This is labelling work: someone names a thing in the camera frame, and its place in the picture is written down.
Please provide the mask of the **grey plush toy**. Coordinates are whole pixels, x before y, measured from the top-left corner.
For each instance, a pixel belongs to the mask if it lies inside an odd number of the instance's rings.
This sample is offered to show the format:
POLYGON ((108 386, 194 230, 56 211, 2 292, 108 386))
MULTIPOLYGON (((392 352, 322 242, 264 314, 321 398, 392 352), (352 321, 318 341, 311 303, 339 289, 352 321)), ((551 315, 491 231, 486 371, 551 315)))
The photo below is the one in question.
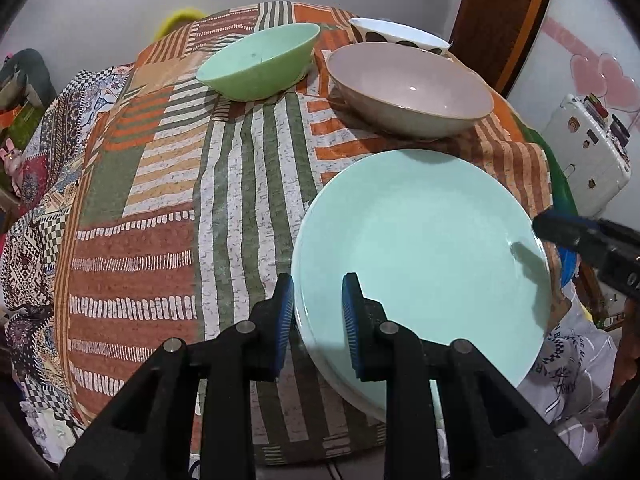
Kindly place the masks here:
POLYGON ((2 112, 23 101, 46 110, 55 98, 50 73, 37 50, 24 49, 4 60, 1 66, 2 112))

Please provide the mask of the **yellow chair back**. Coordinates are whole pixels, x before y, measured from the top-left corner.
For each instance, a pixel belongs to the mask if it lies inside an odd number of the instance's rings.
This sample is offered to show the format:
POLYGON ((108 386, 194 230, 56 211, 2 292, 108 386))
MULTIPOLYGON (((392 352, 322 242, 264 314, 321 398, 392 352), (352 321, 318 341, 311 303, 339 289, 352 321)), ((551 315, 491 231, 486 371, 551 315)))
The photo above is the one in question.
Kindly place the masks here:
POLYGON ((191 27, 192 23, 206 18, 207 14, 195 8, 182 8, 175 10, 168 15, 160 24, 160 27, 154 32, 153 41, 160 41, 162 38, 169 36, 176 30, 180 30, 183 27, 191 27))

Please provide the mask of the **pink bowl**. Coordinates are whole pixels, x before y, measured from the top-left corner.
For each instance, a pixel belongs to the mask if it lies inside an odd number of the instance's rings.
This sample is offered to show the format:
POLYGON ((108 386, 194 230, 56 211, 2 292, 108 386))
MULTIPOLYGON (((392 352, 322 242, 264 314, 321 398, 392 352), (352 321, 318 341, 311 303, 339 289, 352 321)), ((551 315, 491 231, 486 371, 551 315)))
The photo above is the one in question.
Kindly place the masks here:
POLYGON ((326 69, 344 101, 381 130, 418 139, 455 136, 494 110, 480 76, 417 48, 363 42, 331 53, 326 69))

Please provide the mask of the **striped patchwork tablecloth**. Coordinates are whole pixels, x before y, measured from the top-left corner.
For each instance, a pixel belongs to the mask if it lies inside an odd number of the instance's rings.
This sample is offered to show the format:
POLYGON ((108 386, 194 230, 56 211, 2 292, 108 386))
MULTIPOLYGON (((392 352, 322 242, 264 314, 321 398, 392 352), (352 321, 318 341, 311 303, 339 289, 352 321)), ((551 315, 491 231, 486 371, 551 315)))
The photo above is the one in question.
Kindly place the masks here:
MULTIPOLYGON (((70 403, 88 426, 167 336, 199 342, 246 318, 290 270, 311 201, 374 153, 418 148, 360 126, 326 59, 353 44, 341 9, 275 1, 183 26, 142 51, 108 116, 90 133, 55 271, 58 354, 70 403), (276 25, 320 26, 309 75, 291 89, 231 104, 196 69, 222 47, 276 25)), ((506 101, 435 148, 470 162, 528 214, 551 204, 546 155, 506 101)), ((256 462, 300 465, 382 445, 382 422, 321 377, 292 325, 277 385, 253 386, 256 462)))

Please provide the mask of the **mint green plate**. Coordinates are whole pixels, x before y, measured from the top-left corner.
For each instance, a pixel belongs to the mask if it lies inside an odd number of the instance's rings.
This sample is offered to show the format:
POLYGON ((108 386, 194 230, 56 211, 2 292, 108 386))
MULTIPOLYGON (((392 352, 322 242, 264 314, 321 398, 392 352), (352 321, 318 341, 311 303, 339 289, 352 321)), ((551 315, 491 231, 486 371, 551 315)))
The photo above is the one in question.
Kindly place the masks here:
POLYGON ((471 341, 513 385, 548 330, 551 278, 532 218, 496 179, 460 158, 397 150, 354 162, 308 208, 292 260, 302 341, 326 382, 383 419, 386 388, 352 369, 342 281, 423 339, 471 341))

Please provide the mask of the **brown wooden door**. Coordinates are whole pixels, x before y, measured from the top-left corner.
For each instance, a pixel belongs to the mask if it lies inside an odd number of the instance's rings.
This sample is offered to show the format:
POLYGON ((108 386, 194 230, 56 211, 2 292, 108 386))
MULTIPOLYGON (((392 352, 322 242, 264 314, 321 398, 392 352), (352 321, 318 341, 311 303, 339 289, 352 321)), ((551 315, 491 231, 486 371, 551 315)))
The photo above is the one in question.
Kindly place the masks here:
POLYGON ((513 88, 550 0, 461 0, 452 54, 507 96, 513 88))

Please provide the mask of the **green bowl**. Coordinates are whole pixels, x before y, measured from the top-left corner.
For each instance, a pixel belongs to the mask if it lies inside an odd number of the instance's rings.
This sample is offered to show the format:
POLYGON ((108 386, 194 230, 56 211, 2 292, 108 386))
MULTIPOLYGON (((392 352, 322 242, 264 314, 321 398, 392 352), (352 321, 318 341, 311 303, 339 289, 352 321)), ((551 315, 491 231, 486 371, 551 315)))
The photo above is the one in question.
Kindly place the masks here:
POLYGON ((196 72, 196 80, 230 101, 268 99, 307 75, 320 32, 314 23, 254 32, 213 54, 196 72))

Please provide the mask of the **patterned checkered blanket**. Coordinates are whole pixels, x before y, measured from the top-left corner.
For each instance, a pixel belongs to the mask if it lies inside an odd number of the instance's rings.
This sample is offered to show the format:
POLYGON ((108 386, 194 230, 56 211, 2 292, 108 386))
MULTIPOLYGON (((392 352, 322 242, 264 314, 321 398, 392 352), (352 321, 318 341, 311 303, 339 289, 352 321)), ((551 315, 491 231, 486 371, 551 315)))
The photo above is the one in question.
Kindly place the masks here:
POLYGON ((133 70, 83 70, 44 112, 26 146, 17 219, 1 239, 1 307, 8 315, 3 336, 20 396, 17 413, 37 451, 54 464, 82 431, 55 342, 56 260, 89 136, 111 113, 133 70))

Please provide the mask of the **white bowl with dots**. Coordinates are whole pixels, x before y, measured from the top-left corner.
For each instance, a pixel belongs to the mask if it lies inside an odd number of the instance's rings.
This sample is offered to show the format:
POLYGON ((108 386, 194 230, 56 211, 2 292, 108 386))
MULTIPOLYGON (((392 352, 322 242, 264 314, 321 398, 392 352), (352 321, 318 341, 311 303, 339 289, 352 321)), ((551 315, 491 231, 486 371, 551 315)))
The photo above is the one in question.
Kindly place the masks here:
POLYGON ((348 21, 358 42, 402 44, 438 55, 450 48, 450 43, 439 36, 408 25, 377 18, 350 18, 348 21))

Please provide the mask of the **pink rabbit toy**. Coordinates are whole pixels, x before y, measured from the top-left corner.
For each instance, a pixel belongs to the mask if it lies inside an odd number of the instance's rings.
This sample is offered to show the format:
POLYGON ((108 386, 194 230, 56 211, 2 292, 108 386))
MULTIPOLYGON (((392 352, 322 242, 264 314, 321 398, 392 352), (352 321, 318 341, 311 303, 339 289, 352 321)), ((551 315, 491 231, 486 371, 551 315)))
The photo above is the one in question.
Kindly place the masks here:
POLYGON ((4 172, 11 180, 13 192, 18 198, 22 197, 23 184, 23 152, 17 148, 10 138, 0 148, 0 157, 3 162, 4 172))

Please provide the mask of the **white suitcase with stickers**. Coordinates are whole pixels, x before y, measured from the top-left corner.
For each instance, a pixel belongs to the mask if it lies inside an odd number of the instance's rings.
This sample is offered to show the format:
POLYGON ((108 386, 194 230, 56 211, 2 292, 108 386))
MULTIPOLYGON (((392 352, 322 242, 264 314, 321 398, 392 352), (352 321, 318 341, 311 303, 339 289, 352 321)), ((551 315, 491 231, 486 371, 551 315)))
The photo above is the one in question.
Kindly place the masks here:
POLYGON ((566 179, 578 214, 600 217, 631 178, 626 127, 592 94, 569 94, 541 137, 566 179))

